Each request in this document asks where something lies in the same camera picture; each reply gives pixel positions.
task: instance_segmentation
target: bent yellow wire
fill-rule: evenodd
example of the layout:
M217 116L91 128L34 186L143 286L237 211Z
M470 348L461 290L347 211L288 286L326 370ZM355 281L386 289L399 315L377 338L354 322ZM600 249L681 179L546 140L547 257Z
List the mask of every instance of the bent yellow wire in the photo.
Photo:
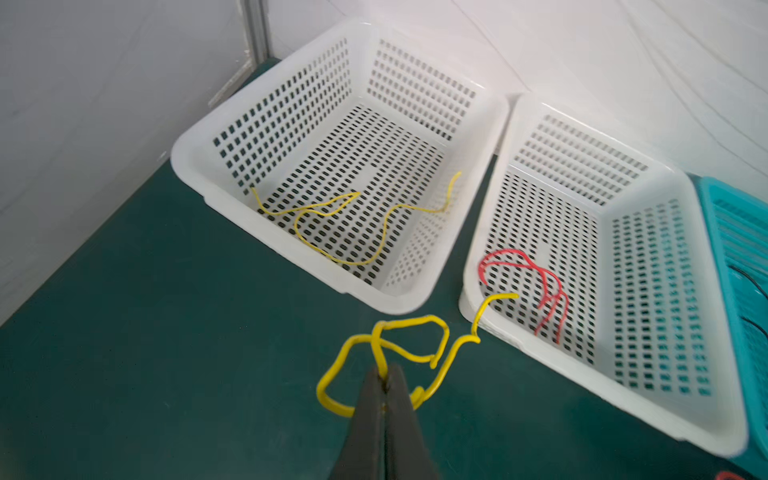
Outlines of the bent yellow wire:
M368 265L369 263L376 260L376 258L381 255L382 250L384 250L384 242L386 240L386 231L387 231L387 224L389 222L389 216L392 215L392 212L397 210L398 208L410 208L411 210L418 210L422 212L426 212L428 214L441 214L445 212L448 209L448 205L451 203L451 193L453 192L453 185L456 183L459 177L461 177L462 172L456 172L456 175L453 176L451 179L451 182L448 184L448 192L445 195L445 203L442 207L436 210L430 210L429 208L422 208L417 207L416 205L408 205L408 204L397 204L394 207L387 210L387 213L384 215L384 221L382 226L382 239L379 242L379 248L376 249L376 251L373 253L373 255L368 260L363 260L360 262L348 262L346 260L341 260L340 258L336 258L330 253L326 252L322 248L315 247L312 245L306 238L304 238L304 235L301 234L299 231L299 220L301 217L303 217L306 214L318 214L321 217L331 217L332 215L336 215L339 213L344 207L351 204L357 197L360 196L360 192L355 192L351 194L344 194L339 195L338 197L333 198L332 200L328 200L327 202L323 202L321 204L312 204L312 205L306 205L305 207L297 207L292 208L290 210L284 210L282 212L270 212L266 209L266 207L261 203L261 199L259 198L259 194L256 192L256 189L251 187L251 191L253 191L253 195L256 197L256 202L259 204L259 208L261 210L264 210L269 215L272 215L274 217L279 217L280 215L290 214L292 212L298 212L296 215L296 219L293 221L293 230L296 232L296 236L299 237L299 240L304 242L306 245L308 245L312 250L315 250L316 252L322 253L324 256L330 258L334 262L337 263L343 263L344 265L350 265L350 266L358 266L358 265ZM335 209L332 212L324 213L318 210L315 210L316 207L325 207L327 205L333 204L334 202L341 200L342 198L346 198L344 200L344 203L341 204L341 206L337 209Z
M485 301L478 309L478 312L475 314L475 319L472 322L472 329L470 330L469 335L462 335L456 339L456 341L451 346L451 350L446 356L445 361L440 366L440 370L438 371L435 379L432 381L432 384L426 390L420 386L417 386L413 392L411 392L411 403L413 404L414 410L420 407L430 397L435 395L435 392L438 388L440 388L442 381L445 379L445 375L448 374L448 370L451 368L453 360L456 358L458 349L460 349L465 343L480 343L480 337L478 336L478 325L480 323L480 319L482 318L482 314L485 312L485 309L488 307L488 305L490 305L490 303L494 300L516 299L519 297L520 296L517 293L499 293L496 295L491 295L485 299ZM423 325L425 323L437 323L442 327L442 340L440 340L440 345L438 346L437 352L433 355L414 355L413 353L403 349L401 346L381 338L381 334L384 330L407 328L409 326ZM331 368L328 369L325 375L323 375L323 377L317 383L316 393L320 405L324 406L331 412L336 413L337 415L341 415L342 417L351 417L355 413L355 409L353 407L344 405L330 398L326 393L326 389L328 388L328 385L330 385L330 383L333 381L333 379L336 378L336 375L339 374L341 368L344 367L344 362L346 361L351 348L358 343L371 344L373 358L379 368L379 377L386 379L387 374L389 373L389 368L387 366L386 358L384 357L382 348L392 350L393 352L398 353L400 356L410 360L411 362L429 363L429 368L434 369L437 366L440 357L442 357L443 352L445 351L445 346L448 344L449 335L450 331L448 325L441 318L434 315L428 315L415 319L377 322L373 327L371 334L353 335L349 337L347 341L344 342L344 345L342 345L341 350L339 351L339 355L331 365Z

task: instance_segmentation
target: blue basket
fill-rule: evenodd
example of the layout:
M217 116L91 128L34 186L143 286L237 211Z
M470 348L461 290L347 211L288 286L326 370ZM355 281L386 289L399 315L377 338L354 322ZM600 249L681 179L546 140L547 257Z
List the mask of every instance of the blue basket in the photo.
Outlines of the blue basket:
M736 352L750 447L768 461L768 204L713 178L697 188Z

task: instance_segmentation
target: red wire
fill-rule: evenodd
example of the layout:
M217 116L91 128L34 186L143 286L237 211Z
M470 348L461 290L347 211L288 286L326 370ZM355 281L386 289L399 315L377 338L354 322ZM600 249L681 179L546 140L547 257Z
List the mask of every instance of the red wire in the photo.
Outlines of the red wire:
M523 260L525 260L528 263L528 265L523 265L521 263L511 263L511 262L488 262L488 260L490 260L492 257L496 257L498 255L503 255L505 253L516 254L516 255L519 255L519 256L523 257ZM554 301L554 303L552 304L552 306L551 306L551 308L549 310L549 313L544 318L544 320L542 320L536 326L536 330L534 330L534 335L538 335L538 333L541 331L541 329L544 327L544 325L546 325L551 320L551 318L554 315L555 310L558 308L558 305L560 304L560 298L563 298L563 297L565 298L565 306L563 307L563 315L560 317L560 323L558 325L558 333L557 333L557 336L555 337L555 341L559 345L560 344L560 336L562 334L563 326L565 325L565 320L568 318L568 306L570 305L570 299L568 299L568 295L565 293L565 291L563 289L563 285L560 282L560 279L558 278L558 276L555 275L554 273L552 273L551 271L549 271L549 270L547 270L545 268L542 268L542 267L536 265L535 263L533 263L533 261L530 259L530 257L528 257L528 255L525 252L523 252L521 250L516 250L516 249L508 248L508 249L498 250L498 251L489 253L488 255L486 255L480 261L480 264L478 265L478 276L480 277L480 280L486 286L488 285L488 281L485 279L485 270L488 269L488 267L494 266L494 265L514 266L514 267L517 267L517 268L528 268L528 269L531 269L531 270L538 271L539 275L541 275L541 283L542 283L542 286L543 286L542 296L541 296L541 301L539 302L539 304L538 304L538 306L536 308L537 309L541 309L544 305L546 305L547 303L549 303L551 301ZM552 277L554 278L555 282L557 282L557 285L558 285L558 292L555 295L552 295L552 296L550 296L549 292L548 292L547 275L552 275Z

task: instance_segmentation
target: perforated basket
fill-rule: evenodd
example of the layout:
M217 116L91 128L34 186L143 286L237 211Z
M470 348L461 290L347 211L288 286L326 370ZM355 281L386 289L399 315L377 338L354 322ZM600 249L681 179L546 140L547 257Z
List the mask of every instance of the perforated basket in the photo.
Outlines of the perforated basket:
M256 79L184 133L171 163L212 208L342 293L385 313L407 313L432 292L508 116L499 94L413 40L353 20ZM295 214L270 211L361 192L332 217L306 215L300 231L349 262L369 259L396 204L385 248L365 266L334 263L296 238ZM254 265L254 273L259 270Z
M564 284L539 335L541 280L478 262L527 252ZM557 285L549 284L550 291ZM730 334L693 185L662 164L524 96L515 105L472 241L459 301L493 335L676 439L718 455L746 443Z
M733 335L752 442L768 458L768 205L713 178L698 180Z

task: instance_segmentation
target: green table surface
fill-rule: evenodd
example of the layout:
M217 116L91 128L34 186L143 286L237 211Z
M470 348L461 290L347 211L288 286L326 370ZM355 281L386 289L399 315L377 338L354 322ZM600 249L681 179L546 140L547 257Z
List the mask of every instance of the green table surface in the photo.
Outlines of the green table surface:
M458 312L480 199L429 301ZM315 398L344 340L390 316L205 205L166 163L0 328L0 478L325 478L347 420ZM394 332L431 352L435 326ZM444 478L714 478L740 470L480 332L419 409ZM329 389L354 403L369 349ZM428 366L404 365L411 387ZM750 478L741 472L744 478Z

